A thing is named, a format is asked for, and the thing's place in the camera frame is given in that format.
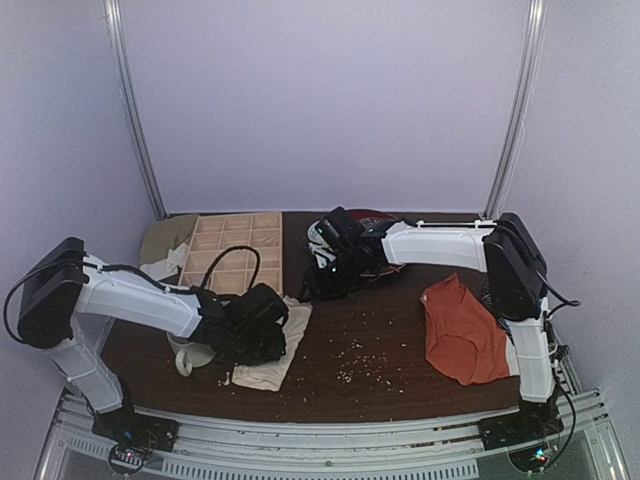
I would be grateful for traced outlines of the beige underwear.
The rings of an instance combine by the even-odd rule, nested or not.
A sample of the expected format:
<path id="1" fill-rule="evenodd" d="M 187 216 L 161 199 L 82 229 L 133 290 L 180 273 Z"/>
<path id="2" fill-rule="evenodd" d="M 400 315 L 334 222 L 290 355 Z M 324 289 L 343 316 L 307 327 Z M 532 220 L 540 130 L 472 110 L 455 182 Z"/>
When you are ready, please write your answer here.
<path id="1" fill-rule="evenodd" d="M 283 327 L 286 341 L 284 356 L 278 361 L 259 366 L 236 366 L 231 376 L 234 385 L 271 392 L 281 389 L 313 310 L 311 303 L 300 303 L 288 296 L 284 297 L 284 303 L 289 308 L 289 318 Z"/>

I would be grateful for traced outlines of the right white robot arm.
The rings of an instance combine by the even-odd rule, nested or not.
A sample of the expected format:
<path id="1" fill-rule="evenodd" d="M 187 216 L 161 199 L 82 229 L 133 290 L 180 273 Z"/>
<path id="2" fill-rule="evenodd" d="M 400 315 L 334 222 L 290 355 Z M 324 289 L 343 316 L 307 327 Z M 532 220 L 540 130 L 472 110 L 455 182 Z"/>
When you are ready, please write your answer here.
<path id="1" fill-rule="evenodd" d="M 342 207 L 312 226 L 323 247 L 302 280 L 313 301 L 344 298 L 389 266 L 440 265 L 485 274 L 491 305 L 511 332 L 520 397 L 547 402 L 555 389 L 547 324 L 553 313 L 547 265 L 521 219 L 429 223 L 393 217 L 364 223 Z"/>

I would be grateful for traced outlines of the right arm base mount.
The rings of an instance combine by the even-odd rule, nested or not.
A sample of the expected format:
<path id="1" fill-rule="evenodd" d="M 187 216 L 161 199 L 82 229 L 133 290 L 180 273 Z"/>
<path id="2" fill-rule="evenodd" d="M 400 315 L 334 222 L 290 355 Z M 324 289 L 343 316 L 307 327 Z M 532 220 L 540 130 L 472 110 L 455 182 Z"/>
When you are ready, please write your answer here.
<path id="1" fill-rule="evenodd" d="M 561 433 L 564 423 L 553 401 L 520 401 L 517 411 L 481 419 L 478 428 L 484 450 L 490 451 L 539 441 L 547 434 Z"/>

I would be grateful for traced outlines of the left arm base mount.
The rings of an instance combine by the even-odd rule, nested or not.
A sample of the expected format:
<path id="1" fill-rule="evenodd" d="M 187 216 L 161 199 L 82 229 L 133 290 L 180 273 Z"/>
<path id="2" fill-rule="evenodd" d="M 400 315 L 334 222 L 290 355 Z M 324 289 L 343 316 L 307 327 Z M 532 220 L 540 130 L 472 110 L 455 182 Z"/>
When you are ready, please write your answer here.
<path id="1" fill-rule="evenodd" d="M 93 412 L 92 432 L 128 448 L 172 452 L 179 424 L 137 413 L 130 405 L 108 413 Z"/>

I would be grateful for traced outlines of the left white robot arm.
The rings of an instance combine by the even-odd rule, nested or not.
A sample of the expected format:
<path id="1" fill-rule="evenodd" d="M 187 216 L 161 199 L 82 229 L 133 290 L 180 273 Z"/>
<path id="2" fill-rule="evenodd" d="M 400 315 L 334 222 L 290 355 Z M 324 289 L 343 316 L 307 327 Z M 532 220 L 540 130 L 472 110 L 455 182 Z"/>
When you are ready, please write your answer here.
<path id="1" fill-rule="evenodd" d="M 48 352 L 98 415 L 126 411 L 125 384 L 85 343 L 77 318 L 102 315 L 212 348 L 223 365 L 256 366 L 286 353 L 289 309 L 270 286 L 252 281 L 241 294 L 204 283 L 179 287 L 126 264 L 106 264 L 68 237 L 8 292 L 21 296 L 14 339 Z"/>

